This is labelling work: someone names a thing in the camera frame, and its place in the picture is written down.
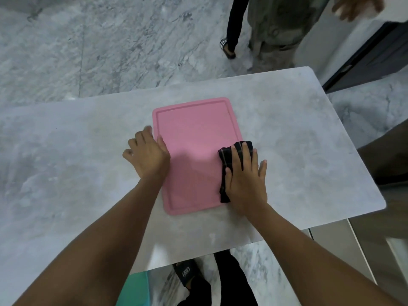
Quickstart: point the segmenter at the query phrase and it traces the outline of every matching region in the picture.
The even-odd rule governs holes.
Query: hand
[[[130,149],[123,152],[123,157],[134,166],[140,178],[157,176],[164,179],[167,176],[170,154],[161,136],[157,142],[154,140],[151,126],[137,132],[128,144]]]
[[[263,204],[268,204],[266,194],[265,176],[266,160],[258,167],[258,153],[252,151],[252,160],[248,145],[242,144],[242,159],[244,169],[241,169],[237,149],[231,146],[232,170],[225,169],[225,192],[231,200],[232,207],[241,215],[248,216],[251,211],[256,210]]]
[[[342,7],[340,20],[347,18],[348,21],[353,21],[367,8],[369,2],[374,5],[377,13],[380,13],[384,9],[384,0],[339,0],[333,6],[332,11],[335,13]]]

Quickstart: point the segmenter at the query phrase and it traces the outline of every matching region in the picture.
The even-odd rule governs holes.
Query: gray marble floor
[[[246,22],[236,60],[227,60],[218,47],[231,5],[232,0],[0,0],[0,109],[250,73]],[[401,72],[329,98],[359,147],[408,118],[407,96],[408,72]],[[299,305],[265,242],[232,254],[259,305]],[[208,255],[198,262],[212,285],[213,305],[219,305],[215,260]],[[149,276],[152,305],[175,305],[188,294],[170,266]]]

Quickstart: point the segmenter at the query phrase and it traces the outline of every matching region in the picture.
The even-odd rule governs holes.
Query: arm
[[[227,169],[226,192],[231,205],[245,215],[273,251],[303,306],[372,305],[397,306],[389,296],[362,274],[303,234],[267,203],[266,161],[258,169],[243,144],[243,163],[232,149],[232,169]]]
[[[151,128],[129,140],[123,157],[140,181],[108,212],[76,237],[14,304],[114,306],[139,251],[170,155]]]

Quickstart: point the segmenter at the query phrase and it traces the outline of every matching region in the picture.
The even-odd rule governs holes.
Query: gray garment
[[[329,0],[249,0],[248,23],[254,47],[295,46],[309,32]]]

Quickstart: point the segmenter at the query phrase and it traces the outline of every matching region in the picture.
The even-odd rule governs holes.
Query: white countertop
[[[268,160],[269,204],[300,229],[385,207],[307,67],[13,108],[0,112],[1,291],[21,294],[136,185],[122,152],[154,108],[213,97],[230,99]],[[227,204],[170,216],[159,195],[132,272],[261,239]]]

